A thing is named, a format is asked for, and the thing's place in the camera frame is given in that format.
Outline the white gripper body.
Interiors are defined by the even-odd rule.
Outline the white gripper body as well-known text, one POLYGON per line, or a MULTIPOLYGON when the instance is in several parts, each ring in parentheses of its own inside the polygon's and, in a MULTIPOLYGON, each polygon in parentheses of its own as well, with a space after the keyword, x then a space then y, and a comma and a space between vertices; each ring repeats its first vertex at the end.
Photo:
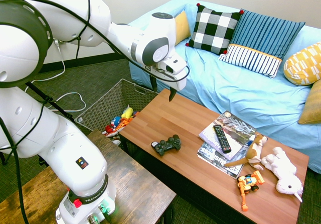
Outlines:
POLYGON ((152 67, 149 75, 167 84, 169 87, 175 88, 177 91, 183 90, 187 83, 188 67, 185 67, 180 73, 170 73, 169 71, 156 69, 152 67))

